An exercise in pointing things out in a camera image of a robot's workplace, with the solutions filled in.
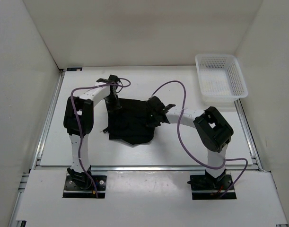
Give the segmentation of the black shorts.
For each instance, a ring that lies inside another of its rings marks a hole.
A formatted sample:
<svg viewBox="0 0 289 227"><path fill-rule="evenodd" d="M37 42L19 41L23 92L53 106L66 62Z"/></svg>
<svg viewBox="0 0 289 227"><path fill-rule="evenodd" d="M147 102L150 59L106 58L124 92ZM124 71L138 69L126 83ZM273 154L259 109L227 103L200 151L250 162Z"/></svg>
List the black shorts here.
<svg viewBox="0 0 289 227"><path fill-rule="evenodd" d="M146 102L119 98L122 109L108 113L108 126L103 133L109 140L122 140L130 145L145 144L154 138L155 128L146 126Z"/></svg>

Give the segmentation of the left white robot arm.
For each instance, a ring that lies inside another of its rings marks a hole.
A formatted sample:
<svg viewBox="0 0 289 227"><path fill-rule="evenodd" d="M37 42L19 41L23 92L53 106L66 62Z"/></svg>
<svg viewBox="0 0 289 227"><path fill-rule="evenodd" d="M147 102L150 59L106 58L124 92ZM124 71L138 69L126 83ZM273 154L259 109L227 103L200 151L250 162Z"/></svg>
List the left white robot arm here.
<svg viewBox="0 0 289 227"><path fill-rule="evenodd" d="M108 79L98 79L93 87L81 87L81 90L87 91L80 96L74 95L79 88L73 89L67 100L63 125L72 147L72 164L68 173L81 189L87 189L92 184L88 136L94 126L94 107L104 100L111 111L121 109L116 92L118 87L123 87L120 78L110 75Z"/></svg>

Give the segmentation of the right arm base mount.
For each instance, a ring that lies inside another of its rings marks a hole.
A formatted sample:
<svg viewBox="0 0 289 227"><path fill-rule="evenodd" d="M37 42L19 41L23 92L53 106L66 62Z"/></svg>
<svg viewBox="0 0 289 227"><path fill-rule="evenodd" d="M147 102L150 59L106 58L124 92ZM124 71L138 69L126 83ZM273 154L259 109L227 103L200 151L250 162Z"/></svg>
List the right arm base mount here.
<svg viewBox="0 0 289 227"><path fill-rule="evenodd" d="M218 182L212 180L205 171L201 175L190 175L187 182L191 186L192 200L236 200L236 192L231 174L222 174Z"/></svg>

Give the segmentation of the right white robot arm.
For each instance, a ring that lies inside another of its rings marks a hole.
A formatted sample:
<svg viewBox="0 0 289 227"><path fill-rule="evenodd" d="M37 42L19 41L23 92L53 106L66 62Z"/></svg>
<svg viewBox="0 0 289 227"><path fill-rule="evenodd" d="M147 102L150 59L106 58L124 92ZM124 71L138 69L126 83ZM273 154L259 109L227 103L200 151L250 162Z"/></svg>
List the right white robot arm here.
<svg viewBox="0 0 289 227"><path fill-rule="evenodd" d="M197 160L189 151L186 153L198 164L206 167L206 185L211 189L218 188L226 174L226 151L234 131L217 108L210 106L200 116L196 116L196 112L193 110L178 108L174 104L165 106L156 96L146 101L146 107L149 127L158 127L162 123L177 125L178 140L184 150L187 149L182 142L180 126L188 126L197 130L207 149L207 164Z"/></svg>

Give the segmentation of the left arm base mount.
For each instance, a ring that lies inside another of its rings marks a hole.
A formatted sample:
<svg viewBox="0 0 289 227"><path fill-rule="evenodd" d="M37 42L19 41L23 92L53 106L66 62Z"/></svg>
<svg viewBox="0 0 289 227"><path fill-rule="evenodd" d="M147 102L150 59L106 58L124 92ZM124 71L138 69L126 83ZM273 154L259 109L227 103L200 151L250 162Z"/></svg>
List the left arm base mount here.
<svg viewBox="0 0 289 227"><path fill-rule="evenodd" d="M67 168L63 188L63 198L104 199L107 185L106 175L92 175L91 179L85 173L75 172Z"/></svg>

